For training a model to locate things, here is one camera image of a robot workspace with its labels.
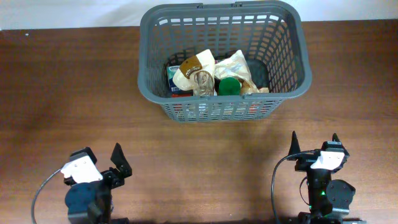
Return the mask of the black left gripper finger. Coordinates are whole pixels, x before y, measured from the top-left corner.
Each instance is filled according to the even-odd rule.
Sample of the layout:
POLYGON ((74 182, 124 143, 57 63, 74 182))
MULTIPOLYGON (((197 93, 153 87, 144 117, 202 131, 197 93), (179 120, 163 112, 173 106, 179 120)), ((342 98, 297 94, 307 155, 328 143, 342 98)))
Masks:
POLYGON ((132 168, 124 156, 120 143, 116 143, 111 155, 111 162, 116 166, 123 178, 132 176, 132 168))
POLYGON ((79 151, 73 152, 72 154, 70 154, 69 161, 71 162, 84 156, 89 156, 93 164, 97 163, 97 158, 90 147, 84 147, 79 151))

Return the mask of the orange pasta package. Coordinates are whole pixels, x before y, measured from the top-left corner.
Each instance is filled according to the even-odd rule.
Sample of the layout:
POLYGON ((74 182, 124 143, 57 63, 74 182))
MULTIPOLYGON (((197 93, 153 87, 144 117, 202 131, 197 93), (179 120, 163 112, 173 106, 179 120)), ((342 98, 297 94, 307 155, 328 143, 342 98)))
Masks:
POLYGON ((189 96, 176 98, 164 107, 170 118, 181 122, 231 121, 254 119, 264 101, 251 95, 189 96))

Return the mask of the green lid jar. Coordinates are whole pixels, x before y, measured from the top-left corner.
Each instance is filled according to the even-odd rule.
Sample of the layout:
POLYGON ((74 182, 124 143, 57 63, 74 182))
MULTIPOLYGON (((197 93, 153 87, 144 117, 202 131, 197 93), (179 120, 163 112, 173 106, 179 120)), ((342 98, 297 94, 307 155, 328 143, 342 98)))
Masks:
POLYGON ((220 96, 239 95, 241 91, 241 84, 239 80, 228 77, 220 81, 218 86, 218 94, 220 96))

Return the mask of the tissue pack multipack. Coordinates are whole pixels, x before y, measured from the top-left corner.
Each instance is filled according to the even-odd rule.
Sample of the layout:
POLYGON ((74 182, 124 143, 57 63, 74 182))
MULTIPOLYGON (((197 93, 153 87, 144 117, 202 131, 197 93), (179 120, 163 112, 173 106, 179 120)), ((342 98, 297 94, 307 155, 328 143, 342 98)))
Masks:
POLYGON ((167 79, 169 81, 169 89, 173 95, 193 95, 192 90, 181 90, 173 81, 173 77, 177 70, 179 69, 179 65, 169 66, 166 68, 167 79))

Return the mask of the beige pouch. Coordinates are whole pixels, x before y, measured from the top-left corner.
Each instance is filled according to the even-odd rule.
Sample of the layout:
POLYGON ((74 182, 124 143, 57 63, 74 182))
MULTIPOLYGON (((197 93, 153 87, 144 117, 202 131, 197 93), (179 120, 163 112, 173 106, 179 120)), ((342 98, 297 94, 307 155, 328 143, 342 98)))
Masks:
POLYGON ((239 80, 241 91, 239 95, 249 95, 252 93, 269 93, 268 87, 258 88, 252 80, 249 65, 244 58, 241 50, 237 50, 232 56, 215 63, 215 79, 219 80, 215 85, 218 93, 220 81, 224 78, 233 77, 239 80))

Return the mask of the brown paper bag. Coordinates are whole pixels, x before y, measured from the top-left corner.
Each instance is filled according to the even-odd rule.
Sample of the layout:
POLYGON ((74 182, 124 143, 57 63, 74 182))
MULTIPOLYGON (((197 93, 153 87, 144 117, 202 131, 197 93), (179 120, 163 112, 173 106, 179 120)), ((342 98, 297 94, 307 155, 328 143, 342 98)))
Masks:
POLYGON ((215 59, 206 49, 186 59, 173 77, 174 84, 183 91, 193 91, 194 96, 213 96, 215 92, 215 59))

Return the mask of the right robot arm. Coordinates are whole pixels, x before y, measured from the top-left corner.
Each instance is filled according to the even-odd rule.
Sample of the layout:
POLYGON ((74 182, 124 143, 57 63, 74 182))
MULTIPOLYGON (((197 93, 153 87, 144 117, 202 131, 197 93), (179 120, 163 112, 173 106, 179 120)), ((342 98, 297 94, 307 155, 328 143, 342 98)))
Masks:
POLYGON ((341 179, 333 180, 331 175, 343 168, 349 153, 336 134, 313 152, 300 150, 295 132, 288 155, 295 161, 295 171, 305 172, 308 189, 309 212, 300 212, 298 223, 343 223, 349 214, 356 189, 341 179))

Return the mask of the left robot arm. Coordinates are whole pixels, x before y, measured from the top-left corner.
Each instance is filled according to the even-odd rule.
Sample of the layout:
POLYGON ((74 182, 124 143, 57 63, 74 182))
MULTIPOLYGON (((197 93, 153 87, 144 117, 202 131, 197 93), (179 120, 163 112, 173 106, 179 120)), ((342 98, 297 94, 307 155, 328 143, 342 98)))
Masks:
POLYGON ((132 168, 119 143, 115 144, 110 160, 115 166, 100 172, 93 151, 84 147, 72 153, 61 168, 64 184, 70 187, 65 196, 70 223, 129 223, 128 218, 111 218, 114 209, 111 191, 132 176, 132 168))

